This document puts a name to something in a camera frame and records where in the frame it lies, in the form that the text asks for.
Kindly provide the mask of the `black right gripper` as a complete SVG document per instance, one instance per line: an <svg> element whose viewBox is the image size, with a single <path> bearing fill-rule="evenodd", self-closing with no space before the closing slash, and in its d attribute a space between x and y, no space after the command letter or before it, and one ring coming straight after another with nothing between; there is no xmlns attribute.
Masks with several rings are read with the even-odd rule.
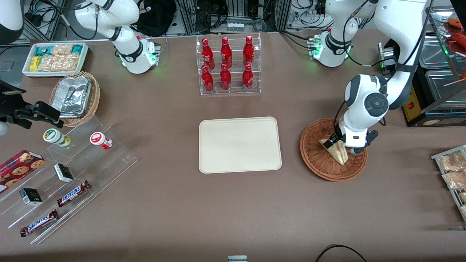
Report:
<svg viewBox="0 0 466 262"><path fill-rule="evenodd" d="M0 117L1 121L30 129L32 121L47 122L58 129L63 128L60 111L43 101L35 104L24 101L25 90L0 81Z"/></svg>

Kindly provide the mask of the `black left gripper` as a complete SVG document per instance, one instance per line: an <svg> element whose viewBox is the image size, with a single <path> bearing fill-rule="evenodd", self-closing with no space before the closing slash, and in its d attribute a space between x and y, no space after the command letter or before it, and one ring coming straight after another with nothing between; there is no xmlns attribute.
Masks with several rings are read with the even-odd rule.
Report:
<svg viewBox="0 0 466 262"><path fill-rule="evenodd" d="M328 144L331 147L339 141L343 144L346 142L346 126L344 124L337 124L336 136L329 137Z"/></svg>

